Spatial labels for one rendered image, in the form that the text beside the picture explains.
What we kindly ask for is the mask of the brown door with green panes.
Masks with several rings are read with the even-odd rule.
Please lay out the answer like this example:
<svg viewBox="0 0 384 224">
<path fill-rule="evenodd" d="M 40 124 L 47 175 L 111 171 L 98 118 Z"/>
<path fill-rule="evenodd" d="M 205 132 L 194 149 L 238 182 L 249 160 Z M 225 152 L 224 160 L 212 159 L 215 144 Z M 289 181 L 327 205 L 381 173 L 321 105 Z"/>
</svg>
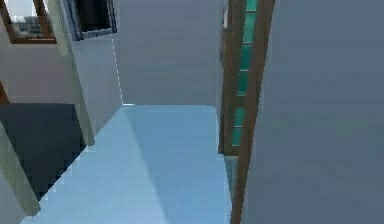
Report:
<svg viewBox="0 0 384 224">
<path fill-rule="evenodd" d="M 229 224 L 241 224 L 275 1 L 228 0 L 223 9 L 218 153 L 231 196 Z"/>
</svg>

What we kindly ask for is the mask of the brown framed window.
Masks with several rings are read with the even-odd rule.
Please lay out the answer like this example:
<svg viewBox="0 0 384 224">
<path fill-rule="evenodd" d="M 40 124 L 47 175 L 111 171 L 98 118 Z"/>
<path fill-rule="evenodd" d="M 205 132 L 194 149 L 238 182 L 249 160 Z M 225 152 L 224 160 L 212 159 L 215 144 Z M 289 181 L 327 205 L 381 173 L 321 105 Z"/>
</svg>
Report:
<svg viewBox="0 0 384 224">
<path fill-rule="evenodd" d="M 48 0 L 0 0 L 0 16 L 12 44 L 55 44 Z"/>
</svg>

